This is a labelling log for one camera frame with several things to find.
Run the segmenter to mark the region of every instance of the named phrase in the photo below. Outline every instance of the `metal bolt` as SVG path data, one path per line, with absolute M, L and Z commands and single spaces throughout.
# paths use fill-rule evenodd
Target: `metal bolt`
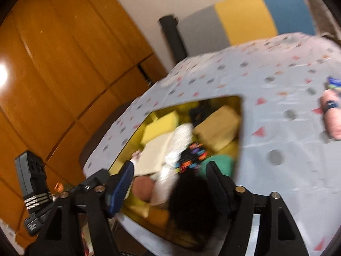
M 278 192 L 275 192 L 275 191 L 271 193 L 271 196 L 275 199 L 279 199 L 281 197 L 280 194 Z
M 95 187 L 95 192 L 102 192 L 104 190 L 105 190 L 104 186 L 97 186 L 97 187 Z
M 243 193 L 243 192 L 245 192 L 245 188 L 242 186 L 236 186 L 236 192 Z
M 63 191 L 61 194 L 60 194 L 60 198 L 66 198 L 69 196 L 69 193 L 67 191 Z

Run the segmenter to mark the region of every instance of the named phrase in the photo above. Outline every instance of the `green ball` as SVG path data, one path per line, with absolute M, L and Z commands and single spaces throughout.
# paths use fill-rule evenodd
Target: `green ball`
M 210 161 L 215 162 L 223 175 L 232 175 L 233 159 L 228 155 L 214 155 L 201 163 L 199 175 L 202 178 L 206 179 L 206 166 Z

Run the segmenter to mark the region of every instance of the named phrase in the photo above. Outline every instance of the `black device with white stripes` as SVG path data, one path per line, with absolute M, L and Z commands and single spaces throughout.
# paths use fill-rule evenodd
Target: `black device with white stripes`
M 15 159 L 15 165 L 24 203 L 30 213 L 24 224 L 28 233 L 33 236 L 41 229 L 52 207 L 44 163 L 40 157 L 26 151 Z

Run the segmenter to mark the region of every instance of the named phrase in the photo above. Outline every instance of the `wooden wall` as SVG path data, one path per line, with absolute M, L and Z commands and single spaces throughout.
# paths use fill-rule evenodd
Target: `wooden wall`
M 14 159 L 29 149 L 48 185 L 76 185 L 81 149 L 119 105 L 166 72 L 117 0 L 19 0 L 0 27 L 0 218 L 30 238 Z

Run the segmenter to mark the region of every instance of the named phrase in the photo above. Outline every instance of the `red-brown round object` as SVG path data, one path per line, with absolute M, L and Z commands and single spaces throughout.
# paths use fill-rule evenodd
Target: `red-brown round object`
M 154 181 L 147 176 L 136 177 L 133 181 L 131 191 L 134 196 L 144 202 L 149 202 L 154 187 Z

